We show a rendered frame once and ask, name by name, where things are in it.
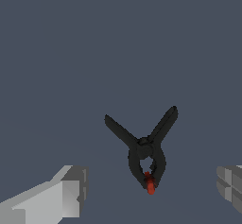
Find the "black spring clamp red tip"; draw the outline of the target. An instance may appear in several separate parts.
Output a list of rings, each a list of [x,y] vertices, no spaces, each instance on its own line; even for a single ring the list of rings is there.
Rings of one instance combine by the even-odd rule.
[[[176,106],[172,106],[147,137],[136,138],[110,116],[105,115],[106,126],[129,148],[130,172],[150,195],[155,193],[166,167],[161,142],[177,118],[178,109]],[[147,157],[152,159],[152,164],[150,171],[143,172],[140,161],[145,160]]]

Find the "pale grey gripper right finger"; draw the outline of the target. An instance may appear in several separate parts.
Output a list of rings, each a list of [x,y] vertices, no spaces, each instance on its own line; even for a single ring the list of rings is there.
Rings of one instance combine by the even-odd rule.
[[[216,174],[218,193],[242,214],[242,165],[218,166]]]

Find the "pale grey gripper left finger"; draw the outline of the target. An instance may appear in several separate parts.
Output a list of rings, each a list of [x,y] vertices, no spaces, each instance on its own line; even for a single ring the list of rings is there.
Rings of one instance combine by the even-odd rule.
[[[0,203],[0,224],[59,224],[79,217],[89,192],[89,167],[65,165],[51,181]]]

